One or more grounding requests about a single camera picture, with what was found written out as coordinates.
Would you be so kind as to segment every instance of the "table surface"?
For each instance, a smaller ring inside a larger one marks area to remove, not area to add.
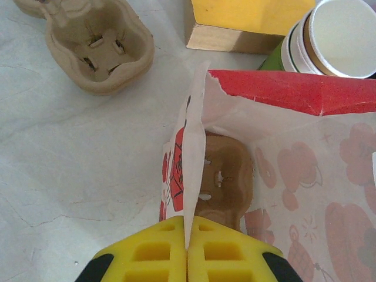
[[[100,249],[158,220],[162,145],[195,67],[265,56],[186,49],[182,0],[132,0],[154,35],[151,70],[120,94],[80,90],[51,57],[45,20],[0,3],[0,282],[75,281]]]

